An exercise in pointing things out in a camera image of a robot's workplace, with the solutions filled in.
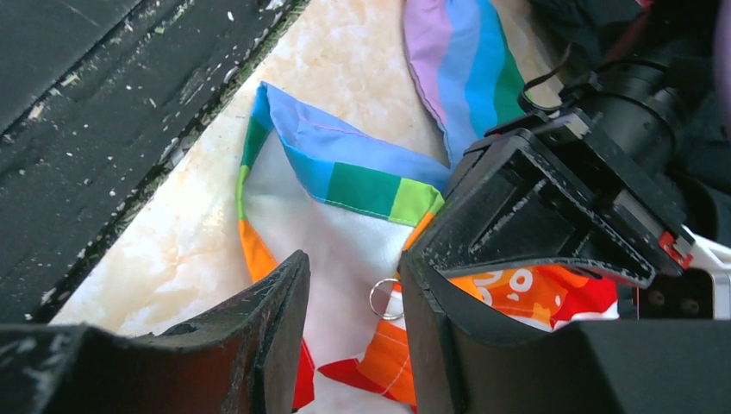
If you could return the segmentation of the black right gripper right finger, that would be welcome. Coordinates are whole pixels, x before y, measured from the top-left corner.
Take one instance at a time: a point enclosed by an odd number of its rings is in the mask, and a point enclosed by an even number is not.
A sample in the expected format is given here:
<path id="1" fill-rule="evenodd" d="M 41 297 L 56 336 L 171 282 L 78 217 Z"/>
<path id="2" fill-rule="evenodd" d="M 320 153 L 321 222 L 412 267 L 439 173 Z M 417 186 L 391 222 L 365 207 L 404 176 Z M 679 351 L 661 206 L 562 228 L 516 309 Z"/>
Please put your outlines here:
<path id="1" fill-rule="evenodd" d="M 575 321 L 544 332 L 419 255 L 400 265 L 420 413 L 727 413 L 730 324 Z"/>

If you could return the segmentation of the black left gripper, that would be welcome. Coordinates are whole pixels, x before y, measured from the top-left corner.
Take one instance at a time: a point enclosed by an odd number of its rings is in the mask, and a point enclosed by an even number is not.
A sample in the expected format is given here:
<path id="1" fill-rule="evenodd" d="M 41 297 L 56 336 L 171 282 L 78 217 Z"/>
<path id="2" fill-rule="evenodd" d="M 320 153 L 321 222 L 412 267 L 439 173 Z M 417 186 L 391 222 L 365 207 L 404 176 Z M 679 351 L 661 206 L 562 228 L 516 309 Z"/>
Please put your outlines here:
<path id="1" fill-rule="evenodd" d="M 600 127 L 576 111 L 490 130 L 448 181 L 419 255 L 447 278 L 562 266 L 636 287 L 680 276 L 684 215 Z"/>

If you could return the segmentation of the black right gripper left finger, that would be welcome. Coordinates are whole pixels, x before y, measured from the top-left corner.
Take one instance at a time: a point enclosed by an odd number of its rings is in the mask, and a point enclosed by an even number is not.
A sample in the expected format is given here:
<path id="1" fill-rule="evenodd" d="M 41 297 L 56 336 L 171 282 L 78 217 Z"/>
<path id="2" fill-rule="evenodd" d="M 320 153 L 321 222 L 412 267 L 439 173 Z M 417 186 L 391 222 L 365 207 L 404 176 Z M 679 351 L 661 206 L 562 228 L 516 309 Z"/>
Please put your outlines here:
<path id="1" fill-rule="evenodd" d="M 309 297 L 296 251 L 259 282 L 160 335 L 1 328 L 4 413 L 288 413 Z"/>

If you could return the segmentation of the red white cartoon jacket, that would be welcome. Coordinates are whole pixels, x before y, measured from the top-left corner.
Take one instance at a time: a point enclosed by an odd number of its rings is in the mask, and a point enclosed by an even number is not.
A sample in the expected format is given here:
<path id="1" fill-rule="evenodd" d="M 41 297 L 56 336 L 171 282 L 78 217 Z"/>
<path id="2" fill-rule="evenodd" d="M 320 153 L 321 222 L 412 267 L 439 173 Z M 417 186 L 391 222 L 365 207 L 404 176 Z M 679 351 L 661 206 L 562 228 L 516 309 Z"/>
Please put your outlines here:
<path id="1" fill-rule="evenodd" d="M 312 1 L 266 61 L 236 188 L 253 281 L 309 256 L 294 407 L 420 413 L 397 263 L 545 72 L 526 1 Z"/>

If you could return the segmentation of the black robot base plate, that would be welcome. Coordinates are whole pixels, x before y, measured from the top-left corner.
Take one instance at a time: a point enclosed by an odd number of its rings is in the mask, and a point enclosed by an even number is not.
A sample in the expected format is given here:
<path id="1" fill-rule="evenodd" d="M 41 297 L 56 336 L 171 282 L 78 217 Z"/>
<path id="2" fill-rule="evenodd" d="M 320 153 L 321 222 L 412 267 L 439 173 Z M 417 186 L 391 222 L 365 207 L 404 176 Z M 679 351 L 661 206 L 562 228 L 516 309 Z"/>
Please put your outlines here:
<path id="1" fill-rule="evenodd" d="M 46 323 L 84 257 L 290 1 L 1 4 L 1 320 Z"/>

